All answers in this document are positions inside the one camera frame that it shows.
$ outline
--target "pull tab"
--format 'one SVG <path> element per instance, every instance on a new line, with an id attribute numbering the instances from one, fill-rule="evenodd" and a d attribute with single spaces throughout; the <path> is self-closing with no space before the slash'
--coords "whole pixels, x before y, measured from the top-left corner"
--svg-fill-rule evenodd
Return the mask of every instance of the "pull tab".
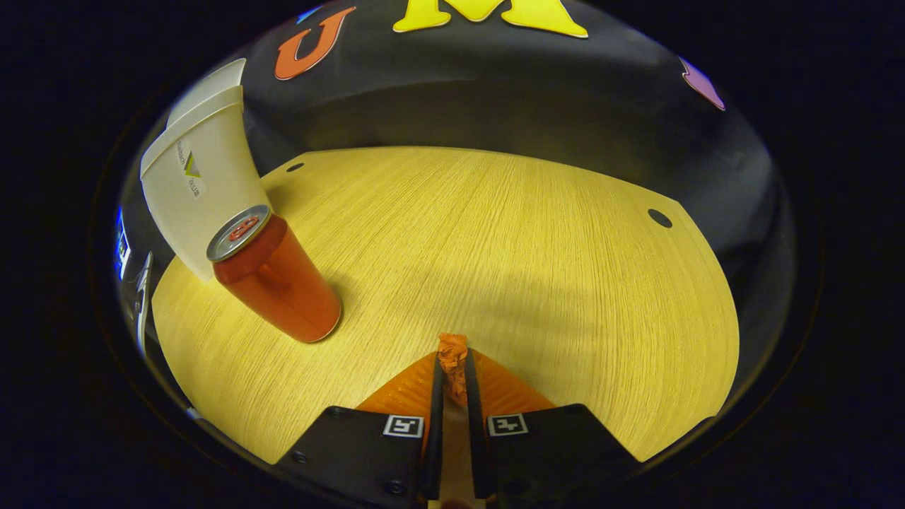
<path id="1" fill-rule="evenodd" d="M 238 225 L 229 235 L 230 242 L 239 240 L 239 238 L 242 237 L 242 235 L 245 235 L 245 233 L 247 233 L 248 230 L 252 228 L 252 226 L 255 226 L 257 224 L 258 216 L 251 216 L 248 219 L 245 219 L 245 221 L 243 221 L 241 225 Z"/>

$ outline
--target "purple shape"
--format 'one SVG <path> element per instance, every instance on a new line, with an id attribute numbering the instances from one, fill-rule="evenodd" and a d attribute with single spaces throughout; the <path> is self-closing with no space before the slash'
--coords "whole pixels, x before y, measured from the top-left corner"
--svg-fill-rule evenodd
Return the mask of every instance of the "purple shape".
<path id="1" fill-rule="evenodd" d="M 726 105 L 723 104 L 723 100 L 719 98 L 717 91 L 713 88 L 713 83 L 707 79 L 707 76 L 704 76 L 704 74 L 701 71 L 698 71 L 695 66 L 685 62 L 681 57 L 679 60 L 681 60 L 681 64 L 685 66 L 685 73 L 682 74 L 682 78 L 685 78 L 685 81 L 691 85 L 692 89 L 707 98 L 714 106 L 725 111 Z"/>

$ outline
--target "orange letter u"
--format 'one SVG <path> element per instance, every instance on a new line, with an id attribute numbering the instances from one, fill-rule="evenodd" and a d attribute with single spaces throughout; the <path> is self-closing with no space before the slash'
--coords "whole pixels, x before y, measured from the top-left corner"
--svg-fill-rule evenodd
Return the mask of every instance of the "orange letter u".
<path id="1" fill-rule="evenodd" d="M 330 53 L 330 50 L 333 49 L 333 44 L 337 41 L 343 18 L 346 17 L 346 14 L 349 14 L 354 10 L 355 7 L 349 7 L 320 22 L 323 31 L 320 33 L 318 46 L 314 48 L 314 51 L 302 58 L 297 58 L 296 53 L 299 52 L 301 40 L 305 38 L 305 35 L 308 35 L 308 32 L 310 32 L 311 29 L 305 30 L 301 34 L 298 34 L 289 41 L 281 44 L 279 50 L 280 54 L 277 55 L 277 64 L 273 70 L 273 74 L 277 77 L 277 80 L 291 80 L 323 60 L 324 57 L 327 56 L 327 53 Z"/>

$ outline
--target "blue object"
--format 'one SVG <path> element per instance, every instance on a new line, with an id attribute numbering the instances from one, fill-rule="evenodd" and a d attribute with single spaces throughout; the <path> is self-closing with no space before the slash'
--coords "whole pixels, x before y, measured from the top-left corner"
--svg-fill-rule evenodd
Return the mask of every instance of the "blue object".
<path id="1" fill-rule="evenodd" d="M 299 19 L 298 19 L 298 21 L 295 22 L 295 24 L 299 24 L 299 23 L 305 21 L 305 19 L 307 19 L 308 16 L 314 14 L 314 12 L 317 11 L 318 9 L 320 9 L 322 6 L 323 5 L 318 5 L 317 7 L 314 7 L 313 9 L 308 11 L 307 13 L 299 14 Z"/>

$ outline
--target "screw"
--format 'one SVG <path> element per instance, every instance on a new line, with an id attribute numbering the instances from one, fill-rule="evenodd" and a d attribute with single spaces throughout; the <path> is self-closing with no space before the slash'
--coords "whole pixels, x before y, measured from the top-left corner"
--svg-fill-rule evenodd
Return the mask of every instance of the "screw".
<path id="1" fill-rule="evenodd" d="M 401 481 L 396 481 L 395 479 L 387 481 L 384 485 L 384 490 L 391 495 L 402 495 L 407 491 L 405 485 L 402 484 Z"/>

